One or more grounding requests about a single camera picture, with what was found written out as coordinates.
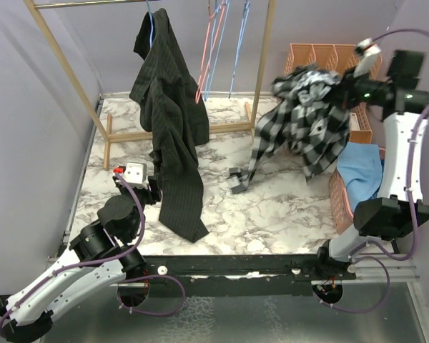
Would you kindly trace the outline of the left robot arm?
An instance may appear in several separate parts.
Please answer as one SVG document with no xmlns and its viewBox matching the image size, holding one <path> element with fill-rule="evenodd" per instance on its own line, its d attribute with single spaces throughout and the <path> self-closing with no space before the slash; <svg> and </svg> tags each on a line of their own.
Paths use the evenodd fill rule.
<svg viewBox="0 0 429 343">
<path fill-rule="evenodd" d="M 97 220 L 74 237 L 60 257 L 29 286 L 0 295 L 0 336 L 34 342 L 84 298 L 117 282 L 135 282 L 147 264 L 137 245 L 144 236 L 144 206 L 162 198 L 155 177 L 134 184 L 113 180 L 120 193 L 97 212 Z"/>
</svg>

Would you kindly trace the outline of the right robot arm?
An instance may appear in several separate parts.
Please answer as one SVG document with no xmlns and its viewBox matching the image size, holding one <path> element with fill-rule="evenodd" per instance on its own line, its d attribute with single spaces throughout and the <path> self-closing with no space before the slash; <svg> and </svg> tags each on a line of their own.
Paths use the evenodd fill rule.
<svg viewBox="0 0 429 343">
<path fill-rule="evenodd" d="M 387 81 L 359 74 L 366 60 L 346 70 L 326 97 L 329 104 L 348 109 L 360 103 L 383 109 L 385 160 L 376 198 L 360 202 L 353 223 L 317 251 L 314 270 L 321 279 L 346 272 L 352 258 L 369 245 L 403 238 L 429 220 L 420 185 L 420 154 L 428 123 L 429 92 L 417 88 L 425 54 L 396 50 Z"/>
</svg>

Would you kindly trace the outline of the pink wire hanger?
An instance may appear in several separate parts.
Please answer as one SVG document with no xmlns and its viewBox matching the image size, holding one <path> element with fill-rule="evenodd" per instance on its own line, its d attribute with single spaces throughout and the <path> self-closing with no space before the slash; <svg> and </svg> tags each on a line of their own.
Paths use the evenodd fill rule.
<svg viewBox="0 0 429 343">
<path fill-rule="evenodd" d="M 225 17 L 226 6 L 226 1 L 221 1 L 218 3 L 208 18 L 207 32 L 205 35 L 202 61 L 200 66 L 200 75 L 194 98 L 196 104 L 201 101 L 202 89 L 207 82 L 208 71 L 211 64 L 211 56 L 215 49 L 216 43 L 218 42 L 218 36 L 220 35 L 220 22 Z"/>
</svg>

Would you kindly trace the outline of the blue hanger of black shirt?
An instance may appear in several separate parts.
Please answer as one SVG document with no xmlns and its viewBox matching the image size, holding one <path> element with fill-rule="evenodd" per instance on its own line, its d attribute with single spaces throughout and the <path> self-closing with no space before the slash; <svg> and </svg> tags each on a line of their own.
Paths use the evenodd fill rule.
<svg viewBox="0 0 429 343">
<path fill-rule="evenodd" d="M 154 42 L 154 34 L 155 34 L 154 17 L 153 17 L 153 12 L 152 12 L 150 2 L 151 2 L 150 0 L 145 1 L 147 5 L 147 14 L 149 17 L 149 49 L 152 48 L 152 45 Z"/>
</svg>

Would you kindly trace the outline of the black pinstripe shirt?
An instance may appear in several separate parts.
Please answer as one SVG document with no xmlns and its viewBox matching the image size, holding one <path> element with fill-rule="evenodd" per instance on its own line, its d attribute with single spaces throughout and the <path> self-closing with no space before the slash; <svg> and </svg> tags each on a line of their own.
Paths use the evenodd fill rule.
<svg viewBox="0 0 429 343">
<path fill-rule="evenodd" d="M 149 17 L 143 18 L 134 53 L 143 64 L 129 93 L 140 107 L 140 125 L 152 134 L 154 173 L 163 198 L 159 221 L 189 242 L 208 235 L 202 222 L 204 184 L 197 146 L 209 142 L 203 101 L 195 103 L 197 84 L 190 75 L 167 11 L 153 12 L 154 42 L 149 49 Z"/>
</svg>

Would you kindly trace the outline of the light blue shirt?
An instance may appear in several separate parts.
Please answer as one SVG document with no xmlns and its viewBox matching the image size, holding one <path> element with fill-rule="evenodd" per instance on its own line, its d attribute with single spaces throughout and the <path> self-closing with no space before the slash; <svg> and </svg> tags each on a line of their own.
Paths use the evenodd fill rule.
<svg viewBox="0 0 429 343">
<path fill-rule="evenodd" d="M 349 141 L 337 158 L 337 171 L 345 184 L 353 210 L 359 202 L 376 195 L 380 188 L 383 177 L 380 147 Z"/>
</svg>

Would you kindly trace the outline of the grey plaid shirt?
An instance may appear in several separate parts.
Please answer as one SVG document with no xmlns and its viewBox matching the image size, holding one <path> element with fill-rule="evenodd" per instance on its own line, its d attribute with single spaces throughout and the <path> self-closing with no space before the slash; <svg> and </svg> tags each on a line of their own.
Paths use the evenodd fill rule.
<svg viewBox="0 0 429 343">
<path fill-rule="evenodd" d="M 314 64 L 273 81 L 272 93 L 279 102 L 255 125 L 249 164 L 229 170 L 233 194 L 246 191 L 261 159 L 273 156 L 283 144 L 302 157 L 307 182 L 337 159 L 347 144 L 350 112 L 326 102 L 325 97 L 341 81 L 341 74 Z"/>
</svg>

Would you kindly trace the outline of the blue wire hanger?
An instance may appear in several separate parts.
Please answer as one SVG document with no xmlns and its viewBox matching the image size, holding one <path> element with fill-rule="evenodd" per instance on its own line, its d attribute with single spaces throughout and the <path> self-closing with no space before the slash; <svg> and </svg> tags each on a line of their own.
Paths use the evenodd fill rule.
<svg viewBox="0 0 429 343">
<path fill-rule="evenodd" d="M 215 6 L 217 6 L 218 3 L 220 3 L 220 2 L 221 1 L 215 1 L 214 2 L 214 9 L 215 9 Z M 226 3 L 227 3 L 227 6 L 226 6 L 226 11 L 225 11 L 225 17 L 220 22 L 220 35 L 218 36 L 218 42 L 216 43 L 216 46 L 214 47 L 214 51 L 213 51 L 212 56 L 211 56 L 211 64 L 210 64 L 210 68 L 209 68 L 209 71 L 208 71 L 207 82 L 206 82 L 205 86 L 202 89 L 202 99 L 204 101 L 208 100 L 209 93 L 210 93 L 210 90 L 211 90 L 211 87 L 212 87 L 212 81 L 213 81 L 214 75 L 215 75 L 215 69 L 216 69 L 216 66 L 217 66 L 217 61 L 218 61 L 219 53 L 220 53 L 220 47 L 222 45 L 222 39 L 223 39 L 223 35 L 224 35 L 224 32 L 225 32 L 225 26 L 226 26 L 227 16 L 228 16 L 228 13 L 229 13 L 229 10 L 230 10 L 230 1 L 226 1 Z"/>
<path fill-rule="evenodd" d="M 245 34 L 246 26 L 247 26 L 250 7 L 251 7 L 251 1 L 245 0 L 243 10 L 242 10 L 242 20 L 241 20 L 239 36 L 238 36 L 238 40 L 237 40 L 237 48 L 236 48 L 236 52 L 235 52 L 235 62 L 234 62 L 234 67 L 233 67 L 233 71 L 232 71 L 232 79 L 231 79 L 231 83 L 230 83 L 230 90 L 229 90 L 228 98 L 231 97 L 231 95 L 234 91 L 234 87 L 235 87 L 235 77 L 237 75 L 237 68 L 238 68 L 238 64 L 239 64 L 239 60 L 240 60 L 242 43 L 243 43 L 244 34 Z"/>
</svg>

